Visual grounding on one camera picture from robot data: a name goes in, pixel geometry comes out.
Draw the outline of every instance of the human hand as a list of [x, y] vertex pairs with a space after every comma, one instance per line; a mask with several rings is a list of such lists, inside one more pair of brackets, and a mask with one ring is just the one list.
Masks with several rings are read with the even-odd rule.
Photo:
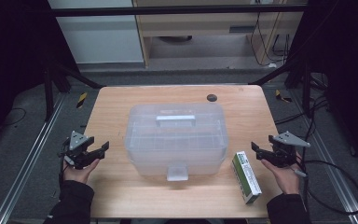
[[299, 178], [295, 170], [300, 170], [297, 164], [279, 168], [267, 160], [261, 160], [264, 166], [275, 176], [279, 188], [284, 194], [299, 194]]
[[87, 180], [89, 179], [89, 175], [91, 171], [97, 167], [99, 159], [93, 161], [88, 167], [85, 167], [82, 170], [77, 170], [73, 166], [68, 166], [64, 169], [63, 172], [63, 180], [75, 180], [77, 182], [87, 184]]

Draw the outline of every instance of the black sleeve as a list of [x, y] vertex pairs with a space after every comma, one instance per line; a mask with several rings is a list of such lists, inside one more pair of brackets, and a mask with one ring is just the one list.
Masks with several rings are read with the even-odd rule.
[[299, 194], [281, 194], [267, 203], [271, 224], [310, 224]]
[[73, 180], [62, 183], [60, 201], [53, 207], [45, 224], [90, 224], [90, 207], [94, 190]]

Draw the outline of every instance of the small black round object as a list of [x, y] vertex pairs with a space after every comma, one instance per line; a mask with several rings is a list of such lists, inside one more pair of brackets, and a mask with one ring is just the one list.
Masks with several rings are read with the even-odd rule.
[[207, 95], [206, 99], [209, 102], [215, 102], [217, 100], [217, 96], [215, 94], [209, 94], [209, 95]]

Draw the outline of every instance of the table top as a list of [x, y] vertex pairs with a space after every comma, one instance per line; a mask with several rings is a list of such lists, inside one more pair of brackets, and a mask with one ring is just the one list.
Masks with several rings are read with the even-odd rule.
[[[140, 104], [207, 103], [217, 96], [225, 113], [227, 157], [215, 175], [190, 175], [169, 182], [166, 176], [141, 176], [124, 147], [130, 110]], [[262, 89], [246, 85], [105, 87], [99, 92], [85, 135], [94, 136], [89, 151], [106, 141], [110, 148], [88, 184], [94, 188], [92, 217], [112, 218], [230, 218], [267, 217], [267, 202], [281, 193], [272, 173], [255, 158], [251, 142], [269, 149], [269, 134], [277, 130]], [[262, 195], [245, 204], [231, 167], [245, 151]]]

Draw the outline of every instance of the green box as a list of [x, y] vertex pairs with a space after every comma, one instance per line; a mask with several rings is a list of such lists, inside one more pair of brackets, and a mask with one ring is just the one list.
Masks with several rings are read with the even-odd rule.
[[261, 189], [244, 151], [235, 154], [232, 167], [240, 184], [245, 203], [253, 203], [261, 194]]

